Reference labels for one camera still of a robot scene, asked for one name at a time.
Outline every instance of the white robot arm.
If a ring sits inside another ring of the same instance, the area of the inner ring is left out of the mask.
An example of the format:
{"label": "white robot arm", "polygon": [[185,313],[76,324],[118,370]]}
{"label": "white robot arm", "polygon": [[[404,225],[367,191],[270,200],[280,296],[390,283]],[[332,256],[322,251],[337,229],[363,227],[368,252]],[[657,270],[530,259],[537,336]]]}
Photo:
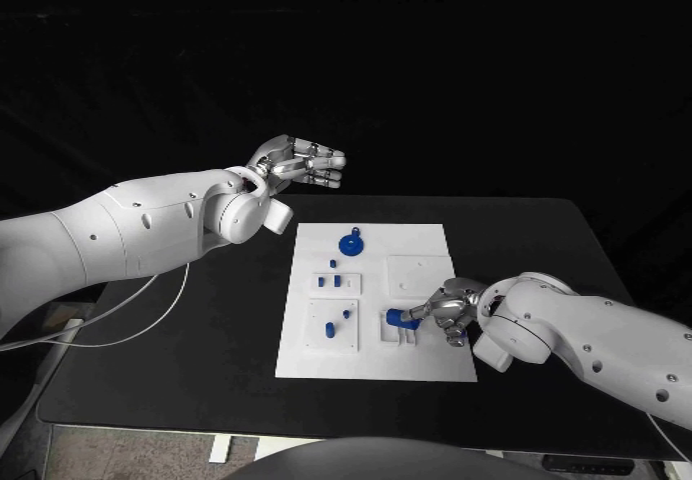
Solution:
{"label": "white robot arm", "polygon": [[432,316],[449,345],[462,345],[476,319],[472,353],[504,372],[517,358],[543,363],[550,353],[576,377],[632,407],[692,429],[692,330],[602,297],[579,296],[549,275],[521,273],[484,288],[455,278],[427,302],[402,313]]}
{"label": "white robot arm", "polygon": [[263,225],[280,234],[291,209],[270,196],[289,181],[338,188],[340,151],[280,135],[246,167],[113,185],[54,212],[0,222],[0,338],[66,293],[167,272],[244,242]]}

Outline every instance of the white cable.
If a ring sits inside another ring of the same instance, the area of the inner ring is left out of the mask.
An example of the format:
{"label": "white cable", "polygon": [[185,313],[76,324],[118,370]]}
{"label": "white cable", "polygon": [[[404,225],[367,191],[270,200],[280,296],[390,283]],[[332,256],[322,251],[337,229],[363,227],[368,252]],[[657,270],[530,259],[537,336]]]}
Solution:
{"label": "white cable", "polygon": [[187,264],[184,266],[182,283],[179,284],[179,290],[177,291],[175,299],[172,300],[172,303],[169,304],[168,309],[165,310],[162,315],[158,317],[158,320],[155,320],[155,322],[143,330],[136,332],[133,335],[129,335],[126,338],[122,338],[122,340],[118,340],[118,341],[110,342],[110,343],[100,343],[97,345],[86,345],[83,343],[61,342],[60,340],[45,340],[43,343],[54,343],[57,345],[66,345],[67,347],[100,348],[100,347],[109,347],[110,345],[116,345],[118,343],[125,343],[132,338],[136,338],[142,333],[148,332],[155,327],[158,322],[165,318],[165,315],[172,310],[172,307],[175,306],[175,303],[177,303],[177,299],[179,298],[179,295],[182,294],[184,284],[187,283],[187,272],[188,271],[190,271],[190,264]]}
{"label": "white cable", "polygon": [[32,340],[21,340],[18,342],[9,342],[9,343],[0,344],[0,352],[4,352],[6,350],[14,350],[15,348],[27,347],[28,345],[34,345],[35,343],[40,343],[44,340],[50,340],[51,338],[58,337],[63,333],[86,327],[93,322],[97,322],[97,320],[100,320],[103,317],[106,317],[112,312],[115,312],[115,310],[119,310],[136,298],[136,296],[148,288],[148,286],[151,285],[151,283],[156,279],[156,277],[158,277],[158,275],[154,275],[151,277],[151,279],[148,280],[148,282],[143,284],[143,286],[136,290],[136,292],[133,292],[132,296],[126,300],[123,300],[118,305],[115,305],[115,307],[112,307],[105,313],[97,315],[97,317],[93,317],[89,321],[83,322],[76,327],[66,328],[64,330],[60,330],[58,332],[51,333],[50,335],[44,335],[43,337],[34,338]]}
{"label": "white cable", "polygon": [[667,444],[670,445],[670,447],[673,447],[673,450],[677,452],[677,455],[684,459],[687,463],[692,463],[686,455],[680,452],[680,449],[674,446],[673,441],[667,438],[667,435],[662,433],[662,430],[660,429],[658,424],[655,423],[655,420],[651,417],[651,414],[647,413],[645,416],[648,417],[648,420],[651,421],[652,426],[655,427],[655,430],[660,433],[660,436],[665,439]]}

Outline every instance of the white board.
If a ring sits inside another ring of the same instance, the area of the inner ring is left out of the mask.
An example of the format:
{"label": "white board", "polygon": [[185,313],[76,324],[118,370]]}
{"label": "white board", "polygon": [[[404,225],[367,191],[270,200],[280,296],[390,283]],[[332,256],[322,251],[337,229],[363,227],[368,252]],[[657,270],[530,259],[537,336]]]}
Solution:
{"label": "white board", "polygon": [[[360,255],[347,257],[338,252],[338,240],[355,226],[364,249]],[[329,268],[329,260],[335,260],[335,268]],[[332,287],[328,275],[357,278],[360,293]],[[312,285],[318,276],[325,278],[321,288]],[[442,225],[298,224],[276,377],[475,382],[469,346],[446,345],[430,319],[414,334],[404,329],[383,330],[381,325],[381,311],[423,303],[453,276]],[[399,284],[406,287],[403,293]],[[324,288],[334,294],[324,293]],[[327,317],[337,318],[342,306],[319,304],[315,314],[314,303],[324,300],[352,300],[357,305],[357,322],[341,322],[332,338],[324,335],[324,322]],[[319,318],[309,324],[312,315]]]}

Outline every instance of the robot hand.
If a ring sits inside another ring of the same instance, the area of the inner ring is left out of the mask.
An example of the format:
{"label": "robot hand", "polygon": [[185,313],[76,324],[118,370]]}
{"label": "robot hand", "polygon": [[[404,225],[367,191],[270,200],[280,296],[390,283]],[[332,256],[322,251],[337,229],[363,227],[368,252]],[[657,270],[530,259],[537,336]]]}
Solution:
{"label": "robot hand", "polygon": [[342,152],[299,138],[279,135],[256,149],[246,167],[266,180],[269,195],[275,195],[291,180],[338,188],[338,170],[344,165]]}
{"label": "robot hand", "polygon": [[464,346],[465,327],[475,320],[475,305],[485,286],[466,278],[449,278],[427,301],[403,311],[403,322],[432,316],[436,326],[443,330],[446,343]]}

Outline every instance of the screw hole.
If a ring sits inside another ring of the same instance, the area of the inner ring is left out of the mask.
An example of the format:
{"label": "screw hole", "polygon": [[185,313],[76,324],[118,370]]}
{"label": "screw hole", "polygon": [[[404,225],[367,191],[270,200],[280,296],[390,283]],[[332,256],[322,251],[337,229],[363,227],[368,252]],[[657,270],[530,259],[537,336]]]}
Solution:
{"label": "screw hole", "polygon": [[667,393],[667,390],[655,390],[655,400],[658,402],[667,402],[667,399],[670,398],[670,394]]}

